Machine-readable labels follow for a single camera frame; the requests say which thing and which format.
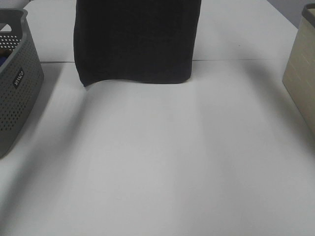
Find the blue cloth in basket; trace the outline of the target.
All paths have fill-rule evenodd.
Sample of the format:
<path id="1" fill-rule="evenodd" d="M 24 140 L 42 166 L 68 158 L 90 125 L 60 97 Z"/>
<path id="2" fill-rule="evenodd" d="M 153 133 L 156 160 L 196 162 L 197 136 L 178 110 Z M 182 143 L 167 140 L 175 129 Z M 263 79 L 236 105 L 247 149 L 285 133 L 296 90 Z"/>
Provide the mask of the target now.
<path id="1" fill-rule="evenodd" d="M 0 56 L 0 66 L 2 66 L 6 62 L 8 57 L 9 57 L 8 55 L 1 55 Z"/>

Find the grey perforated plastic basket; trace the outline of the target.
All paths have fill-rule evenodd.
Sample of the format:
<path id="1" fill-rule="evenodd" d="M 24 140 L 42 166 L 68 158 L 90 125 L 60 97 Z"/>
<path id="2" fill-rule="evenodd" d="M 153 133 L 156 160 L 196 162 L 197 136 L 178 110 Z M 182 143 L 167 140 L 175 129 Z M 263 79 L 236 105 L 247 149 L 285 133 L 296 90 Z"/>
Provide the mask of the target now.
<path id="1" fill-rule="evenodd" d="M 0 55 L 8 55 L 0 67 L 0 155 L 5 156 L 37 100 L 44 73 L 27 22 L 27 11 L 2 8 L 0 23 L 10 31 L 0 33 Z"/>

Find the dark navy towel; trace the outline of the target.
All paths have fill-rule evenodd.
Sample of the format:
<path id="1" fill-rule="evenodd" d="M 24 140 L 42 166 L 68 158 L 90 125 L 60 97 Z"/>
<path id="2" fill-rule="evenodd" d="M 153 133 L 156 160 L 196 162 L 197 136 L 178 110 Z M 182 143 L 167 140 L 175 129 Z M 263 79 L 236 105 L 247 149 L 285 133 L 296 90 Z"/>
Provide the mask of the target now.
<path id="1" fill-rule="evenodd" d="M 199 0 L 78 0 L 73 48 L 81 83 L 185 82 L 200 8 Z"/>

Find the beige bin with grey rim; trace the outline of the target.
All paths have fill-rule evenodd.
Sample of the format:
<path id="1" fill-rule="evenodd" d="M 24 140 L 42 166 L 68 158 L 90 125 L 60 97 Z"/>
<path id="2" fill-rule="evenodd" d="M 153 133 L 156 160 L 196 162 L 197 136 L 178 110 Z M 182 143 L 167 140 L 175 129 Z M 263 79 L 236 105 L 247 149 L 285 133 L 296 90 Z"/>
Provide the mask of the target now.
<path id="1" fill-rule="evenodd" d="M 306 4 L 283 84 L 311 132 L 315 133 L 315 4 Z"/>

